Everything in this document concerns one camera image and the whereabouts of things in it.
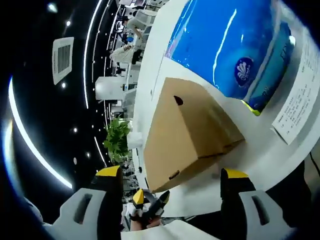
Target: potted plant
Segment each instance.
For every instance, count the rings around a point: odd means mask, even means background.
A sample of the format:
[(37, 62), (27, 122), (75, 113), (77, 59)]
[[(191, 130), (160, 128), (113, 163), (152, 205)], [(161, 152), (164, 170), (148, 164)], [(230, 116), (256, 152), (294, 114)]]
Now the potted plant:
[(108, 148), (112, 162), (123, 162), (123, 157), (129, 153), (127, 135), (130, 133), (130, 128), (128, 127), (128, 123), (129, 121), (119, 123), (119, 119), (115, 118), (111, 121), (109, 128), (105, 128), (107, 136), (103, 145), (105, 148)]

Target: white paper label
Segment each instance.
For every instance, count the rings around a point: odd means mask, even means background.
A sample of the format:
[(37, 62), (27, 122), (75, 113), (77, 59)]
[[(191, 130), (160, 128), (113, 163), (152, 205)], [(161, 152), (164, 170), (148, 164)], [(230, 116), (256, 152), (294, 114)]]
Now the white paper label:
[(320, 54), (317, 45), (303, 29), (301, 61), (293, 87), (272, 126), (290, 145), (305, 125), (320, 86)]

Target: white table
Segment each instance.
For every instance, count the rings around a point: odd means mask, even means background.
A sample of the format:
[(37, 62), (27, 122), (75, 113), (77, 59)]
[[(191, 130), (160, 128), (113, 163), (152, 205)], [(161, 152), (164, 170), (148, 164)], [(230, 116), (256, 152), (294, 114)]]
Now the white table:
[[(183, 217), (220, 210), (220, 169), (228, 167), (246, 172), (257, 189), (267, 190), (290, 174), (308, 155), (320, 136), (320, 95), (318, 95), (305, 126), (291, 145), (284, 143), (270, 130), (289, 95), (295, 76), (282, 80), (261, 116), (257, 117), (239, 100), (226, 98), (207, 81), (164, 57), (171, 34), (188, 0), (171, 0), (162, 7), (155, 19), (146, 44), (135, 98), (133, 129), (142, 132), (143, 145), (138, 156), (133, 154), (137, 170), (142, 167), (138, 181), (141, 187), (146, 169), (143, 151), (153, 115), (166, 77), (194, 81), (204, 86), (223, 107), (246, 139), (221, 161), (193, 179), (170, 190), (170, 200), (164, 217)], [(299, 48), (296, 47), (290, 68), (299, 66)]]

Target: hand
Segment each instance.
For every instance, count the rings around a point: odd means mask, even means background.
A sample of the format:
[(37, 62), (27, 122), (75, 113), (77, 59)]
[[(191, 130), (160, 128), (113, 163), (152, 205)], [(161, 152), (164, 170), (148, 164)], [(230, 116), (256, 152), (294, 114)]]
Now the hand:
[[(147, 229), (157, 227), (161, 223), (161, 217), (158, 216), (150, 220), (149, 223), (150, 224), (146, 226)], [(138, 221), (131, 221), (130, 231), (140, 231), (140, 230), (143, 230), (142, 224)]]

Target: plastic wrap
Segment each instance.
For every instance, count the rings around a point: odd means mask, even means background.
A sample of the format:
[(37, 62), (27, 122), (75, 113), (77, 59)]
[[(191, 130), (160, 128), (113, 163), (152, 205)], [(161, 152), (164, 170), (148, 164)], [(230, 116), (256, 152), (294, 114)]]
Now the plastic wrap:
[(277, 67), (269, 63), (271, 56), (278, 54), (274, 52), (275, 44), (280, 55), (289, 40), (288, 25), (282, 26), (283, 31), (281, 25), (276, 0), (190, 0), (165, 55), (198, 74), (226, 97), (250, 104), (259, 80), (268, 72), (266, 66)]

